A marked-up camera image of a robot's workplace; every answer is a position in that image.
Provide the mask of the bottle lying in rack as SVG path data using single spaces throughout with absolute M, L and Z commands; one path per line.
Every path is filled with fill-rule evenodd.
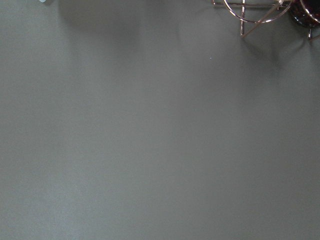
M 293 0 L 289 13 L 298 24 L 306 28 L 320 25 L 319 0 Z

